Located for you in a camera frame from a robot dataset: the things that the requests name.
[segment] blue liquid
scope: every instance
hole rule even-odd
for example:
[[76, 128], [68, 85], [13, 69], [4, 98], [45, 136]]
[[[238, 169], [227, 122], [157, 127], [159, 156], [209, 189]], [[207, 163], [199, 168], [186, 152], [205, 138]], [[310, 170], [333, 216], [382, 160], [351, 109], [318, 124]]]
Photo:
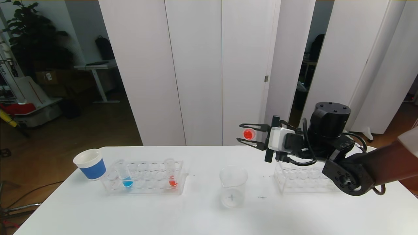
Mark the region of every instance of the blue liquid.
[[122, 184], [125, 188], [130, 188], [133, 185], [133, 181], [131, 180], [131, 178], [128, 176], [124, 179], [122, 179]]

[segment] wooden floor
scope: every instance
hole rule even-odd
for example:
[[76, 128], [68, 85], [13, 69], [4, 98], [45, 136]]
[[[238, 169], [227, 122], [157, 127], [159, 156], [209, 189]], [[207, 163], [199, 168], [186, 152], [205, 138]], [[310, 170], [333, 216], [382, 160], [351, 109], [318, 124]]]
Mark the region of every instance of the wooden floor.
[[[104, 146], [142, 146], [141, 138], [127, 98], [114, 95], [121, 103], [92, 104], [80, 117], [59, 117], [23, 137], [14, 128], [0, 122], [0, 148], [9, 148], [12, 156], [0, 159], [0, 179], [20, 184], [5, 186], [1, 205], [6, 207], [26, 192], [39, 186], [65, 180], [75, 169], [76, 154]], [[57, 187], [35, 191], [15, 206], [43, 202]], [[11, 220], [21, 223], [25, 218]]]

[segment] desk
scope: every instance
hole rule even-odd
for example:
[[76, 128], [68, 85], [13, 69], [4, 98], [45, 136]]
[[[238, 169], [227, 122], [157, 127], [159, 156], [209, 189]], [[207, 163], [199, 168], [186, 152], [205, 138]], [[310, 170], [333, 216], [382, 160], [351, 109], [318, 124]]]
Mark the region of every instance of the desk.
[[100, 95], [102, 96], [102, 101], [96, 101], [95, 103], [120, 103], [119, 100], [107, 100], [105, 91], [103, 90], [102, 83], [100, 82], [99, 75], [97, 74], [98, 69], [111, 69], [117, 67], [116, 60], [108, 60], [108, 63], [99, 64], [99, 65], [77, 65], [74, 66], [78, 70], [91, 70], [96, 81], [97, 89], [99, 90]]
[[[184, 160], [183, 194], [107, 195], [100, 181], [77, 169], [15, 235], [417, 235], [418, 200], [399, 182], [386, 194], [342, 192], [280, 195], [275, 163], [249, 146], [103, 147], [105, 164], [127, 160]], [[244, 206], [221, 205], [219, 171], [248, 171]]]
[[312, 61], [312, 60], [309, 60], [309, 59], [303, 59], [302, 60], [302, 64], [306, 64], [306, 70], [305, 70], [305, 75], [304, 75], [303, 82], [306, 82], [306, 75], [308, 74], [309, 66], [316, 66], [317, 63], [318, 63], [318, 61]]

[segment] wall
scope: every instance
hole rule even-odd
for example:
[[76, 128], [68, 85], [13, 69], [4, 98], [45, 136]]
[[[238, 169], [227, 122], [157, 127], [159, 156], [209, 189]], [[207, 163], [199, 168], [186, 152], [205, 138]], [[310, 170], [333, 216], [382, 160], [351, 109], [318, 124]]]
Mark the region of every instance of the wall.
[[388, 2], [334, 2], [302, 118], [309, 122], [318, 102], [350, 103], [374, 46]]
[[166, 1], [188, 146], [222, 145], [221, 0]]
[[185, 145], [164, 0], [99, 3], [143, 144]]
[[222, 142], [237, 145], [241, 123], [264, 120], [280, 0], [222, 1]]
[[312, 43], [319, 34], [326, 33], [333, 6], [334, 0], [315, 1], [315, 8], [313, 9], [311, 27], [309, 29], [305, 52], [310, 51]]
[[98, 0], [66, 0], [68, 13], [86, 64], [101, 61], [95, 40], [99, 35], [109, 39]]
[[351, 101], [347, 104], [351, 108], [351, 115], [345, 125], [346, 130], [351, 131], [364, 131], [359, 130], [359, 126], [352, 129], [354, 121], [360, 112], [360, 109], [366, 99], [368, 92], [372, 86], [373, 80], [376, 77], [377, 71], [382, 64], [385, 57], [387, 48], [392, 41], [393, 34], [395, 33], [396, 26], [398, 25], [399, 18], [402, 14], [405, 1], [391, 0], [386, 10], [385, 17], [380, 26], [379, 33], [377, 35], [375, 44], [372, 48], [370, 56], [366, 62], [363, 73], [360, 77], [357, 88]]
[[[23, 4], [30, 5], [34, 2], [35, 1], [23, 1]], [[57, 0], [38, 1], [38, 3], [39, 5], [36, 7], [37, 11], [50, 19], [57, 30], [66, 31], [68, 33], [69, 37], [64, 42], [64, 46], [74, 54], [74, 64], [85, 64], [83, 53], [77, 40], [77, 34], [71, 23], [65, 2], [63, 0]], [[14, 12], [18, 6], [14, 6], [12, 3], [2, 3], [0, 4], [0, 8], [3, 10], [5, 18], [10, 20], [13, 18]]]
[[418, 2], [406, 1], [392, 41], [352, 130], [383, 134], [418, 74]]
[[315, 0], [281, 2], [265, 112], [267, 124], [273, 115], [289, 119], [314, 5]]

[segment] paper cup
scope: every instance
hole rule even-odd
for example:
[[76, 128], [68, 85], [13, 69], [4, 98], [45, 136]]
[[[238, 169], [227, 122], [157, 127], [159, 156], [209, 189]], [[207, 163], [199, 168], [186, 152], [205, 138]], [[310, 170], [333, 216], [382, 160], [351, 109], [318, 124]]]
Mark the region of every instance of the paper cup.
[[79, 153], [74, 157], [73, 163], [76, 164], [90, 180], [97, 180], [106, 172], [102, 155], [96, 148]]

